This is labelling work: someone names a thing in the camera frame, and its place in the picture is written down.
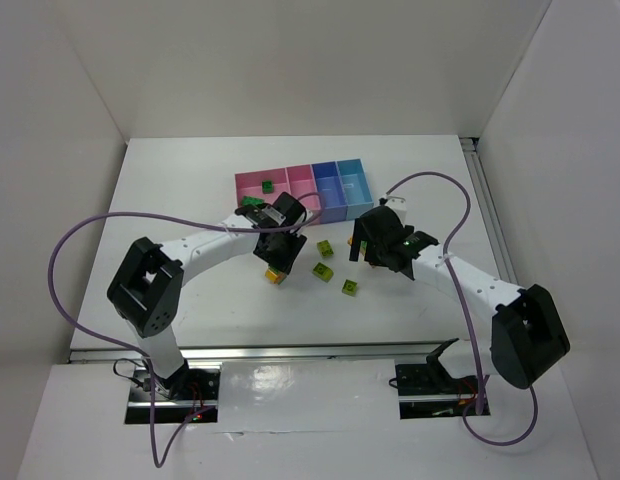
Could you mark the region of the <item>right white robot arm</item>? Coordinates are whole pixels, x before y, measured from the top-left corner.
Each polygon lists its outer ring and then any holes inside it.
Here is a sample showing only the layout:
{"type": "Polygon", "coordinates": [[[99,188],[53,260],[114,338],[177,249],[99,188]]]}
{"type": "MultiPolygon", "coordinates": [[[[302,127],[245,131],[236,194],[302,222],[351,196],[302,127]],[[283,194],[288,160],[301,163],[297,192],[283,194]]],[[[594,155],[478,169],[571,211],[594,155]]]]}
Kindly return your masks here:
{"type": "Polygon", "coordinates": [[[368,264],[465,302],[471,317],[488,324],[490,340],[478,345],[486,375],[527,389],[569,353],[570,341],[547,289],[508,283],[446,253],[434,237],[403,224],[389,203],[355,220],[352,261],[362,244],[368,264]]]}

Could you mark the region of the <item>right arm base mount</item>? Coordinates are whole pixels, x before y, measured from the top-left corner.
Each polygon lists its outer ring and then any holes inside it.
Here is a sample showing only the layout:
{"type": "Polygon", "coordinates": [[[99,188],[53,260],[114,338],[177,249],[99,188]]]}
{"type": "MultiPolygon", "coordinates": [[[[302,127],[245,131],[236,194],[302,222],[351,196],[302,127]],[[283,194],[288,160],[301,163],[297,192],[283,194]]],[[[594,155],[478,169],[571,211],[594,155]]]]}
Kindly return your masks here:
{"type": "Polygon", "coordinates": [[[388,385],[398,394],[401,420],[460,417],[476,400],[477,378],[466,375],[455,379],[439,361],[455,342],[457,339],[443,342],[424,360],[395,365],[395,376],[388,385]]]}

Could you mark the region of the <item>lime square lego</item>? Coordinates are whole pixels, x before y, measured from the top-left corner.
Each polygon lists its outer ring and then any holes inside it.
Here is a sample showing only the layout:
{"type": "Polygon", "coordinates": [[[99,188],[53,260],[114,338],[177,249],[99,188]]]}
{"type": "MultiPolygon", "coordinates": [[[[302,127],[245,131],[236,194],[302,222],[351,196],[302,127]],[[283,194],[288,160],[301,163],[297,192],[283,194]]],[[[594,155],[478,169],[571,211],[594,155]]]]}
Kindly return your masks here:
{"type": "Polygon", "coordinates": [[[346,279],[343,283],[341,292],[345,295],[354,297],[358,291],[358,283],[356,281],[346,279]]]}

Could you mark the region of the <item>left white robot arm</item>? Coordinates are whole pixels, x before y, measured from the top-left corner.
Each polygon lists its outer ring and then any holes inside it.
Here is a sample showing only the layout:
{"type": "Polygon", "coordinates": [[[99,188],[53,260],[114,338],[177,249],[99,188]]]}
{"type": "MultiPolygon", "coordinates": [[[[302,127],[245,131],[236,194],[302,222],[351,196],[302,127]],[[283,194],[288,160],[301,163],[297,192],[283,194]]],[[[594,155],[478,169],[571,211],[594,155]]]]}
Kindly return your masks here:
{"type": "Polygon", "coordinates": [[[240,206],[212,228],[201,228],[187,237],[163,243],[142,237],[132,243],[107,289],[107,298],[130,325],[162,388],[174,391],[191,378],[172,328],[182,288],[198,275],[244,254],[253,254],[269,268],[288,275],[307,241],[302,225],[314,217],[284,192],[272,204],[240,206]]]}

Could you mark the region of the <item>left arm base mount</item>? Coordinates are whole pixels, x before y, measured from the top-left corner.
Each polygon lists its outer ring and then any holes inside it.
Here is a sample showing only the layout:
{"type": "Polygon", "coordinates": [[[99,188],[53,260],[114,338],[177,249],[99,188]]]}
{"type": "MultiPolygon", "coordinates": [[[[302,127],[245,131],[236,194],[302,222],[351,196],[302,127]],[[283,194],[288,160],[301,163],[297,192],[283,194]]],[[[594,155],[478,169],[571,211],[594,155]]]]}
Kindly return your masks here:
{"type": "MultiPolygon", "coordinates": [[[[126,380],[128,394],[124,423],[148,425],[150,420],[150,377],[140,360],[117,359],[112,367],[115,376],[126,380]]],[[[155,422],[179,424],[187,415],[194,415],[194,424],[218,421],[218,398],[221,380],[219,364],[191,364],[186,379],[171,388],[156,381],[155,422]]]]}

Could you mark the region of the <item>green lego plate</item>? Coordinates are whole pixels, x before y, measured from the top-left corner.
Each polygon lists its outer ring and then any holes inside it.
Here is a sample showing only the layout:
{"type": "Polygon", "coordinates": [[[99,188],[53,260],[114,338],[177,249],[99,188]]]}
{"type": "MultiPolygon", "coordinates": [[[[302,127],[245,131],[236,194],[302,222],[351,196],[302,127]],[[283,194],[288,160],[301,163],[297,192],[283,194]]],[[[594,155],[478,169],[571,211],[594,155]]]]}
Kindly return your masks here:
{"type": "Polygon", "coordinates": [[[247,196],[247,195],[244,195],[240,201],[241,206],[262,205],[265,203],[266,201],[262,198],[254,197],[254,196],[247,196]]]}

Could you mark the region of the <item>dark green square lego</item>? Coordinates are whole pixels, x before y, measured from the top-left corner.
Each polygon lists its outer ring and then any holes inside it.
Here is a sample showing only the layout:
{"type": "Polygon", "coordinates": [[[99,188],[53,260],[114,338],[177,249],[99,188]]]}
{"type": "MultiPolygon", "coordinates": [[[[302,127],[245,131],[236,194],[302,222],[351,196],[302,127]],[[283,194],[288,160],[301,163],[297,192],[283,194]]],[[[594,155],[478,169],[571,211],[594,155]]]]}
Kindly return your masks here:
{"type": "Polygon", "coordinates": [[[270,180],[263,181],[261,186],[262,186],[262,192],[264,194],[269,194],[269,193],[272,193],[274,191],[273,182],[270,181],[270,180]]]}

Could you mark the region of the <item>yellow round flower lego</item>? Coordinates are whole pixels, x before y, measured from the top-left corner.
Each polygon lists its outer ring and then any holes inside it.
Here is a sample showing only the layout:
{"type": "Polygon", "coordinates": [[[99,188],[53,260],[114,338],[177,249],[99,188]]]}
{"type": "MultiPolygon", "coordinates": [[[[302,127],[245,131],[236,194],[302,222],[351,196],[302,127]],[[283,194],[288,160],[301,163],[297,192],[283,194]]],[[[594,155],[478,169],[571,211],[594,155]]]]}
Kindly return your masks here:
{"type": "Polygon", "coordinates": [[[282,272],[274,267],[269,266],[265,271],[265,278],[273,285],[281,284],[287,277],[285,272],[282,272]]]}

